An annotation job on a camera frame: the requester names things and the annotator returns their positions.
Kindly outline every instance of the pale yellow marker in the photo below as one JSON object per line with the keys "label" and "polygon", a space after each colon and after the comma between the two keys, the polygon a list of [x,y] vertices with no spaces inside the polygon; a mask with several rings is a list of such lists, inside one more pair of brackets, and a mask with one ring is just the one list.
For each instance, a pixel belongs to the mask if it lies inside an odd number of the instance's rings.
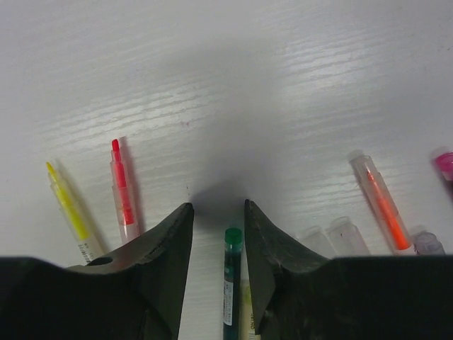
{"label": "pale yellow marker", "polygon": [[85,258],[85,261],[90,263],[95,258],[103,255],[101,246],[90,231],[86,218],[82,214],[79,204],[71,194],[67,182],[49,162],[46,165],[49,171],[50,188],[58,200],[69,228],[77,241],[80,252]]}

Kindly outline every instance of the red marker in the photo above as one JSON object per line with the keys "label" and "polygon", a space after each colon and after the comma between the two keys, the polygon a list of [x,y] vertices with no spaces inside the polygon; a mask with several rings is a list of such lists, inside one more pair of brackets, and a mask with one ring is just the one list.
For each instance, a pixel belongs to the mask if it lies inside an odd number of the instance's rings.
{"label": "red marker", "polygon": [[134,199],[130,190],[127,171],[121,158],[120,143],[112,141],[112,161],[110,163],[113,177],[113,197],[115,199],[118,224],[123,244],[139,236],[135,217]]}

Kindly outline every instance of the green cap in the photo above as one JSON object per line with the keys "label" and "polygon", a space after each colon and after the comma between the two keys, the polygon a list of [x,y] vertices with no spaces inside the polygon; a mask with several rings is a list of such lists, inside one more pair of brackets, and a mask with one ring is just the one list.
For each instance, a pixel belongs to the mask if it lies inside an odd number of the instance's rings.
{"label": "green cap", "polygon": [[238,228],[229,228],[225,230],[225,243],[232,246],[242,244],[242,231]]}

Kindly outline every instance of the dark green pen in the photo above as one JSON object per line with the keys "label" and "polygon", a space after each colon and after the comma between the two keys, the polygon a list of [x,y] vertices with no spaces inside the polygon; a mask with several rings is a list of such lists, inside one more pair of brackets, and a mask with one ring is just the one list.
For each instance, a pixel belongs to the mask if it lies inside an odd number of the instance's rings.
{"label": "dark green pen", "polygon": [[239,340],[242,231],[225,231],[224,340]]}

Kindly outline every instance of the orange marker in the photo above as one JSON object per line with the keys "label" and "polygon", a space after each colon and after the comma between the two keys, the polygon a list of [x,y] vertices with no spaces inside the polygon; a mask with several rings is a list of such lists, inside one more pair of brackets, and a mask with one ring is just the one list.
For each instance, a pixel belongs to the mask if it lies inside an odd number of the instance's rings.
{"label": "orange marker", "polygon": [[398,255],[415,255],[415,248],[403,220],[371,157],[359,156],[354,158],[351,164],[394,252]]}

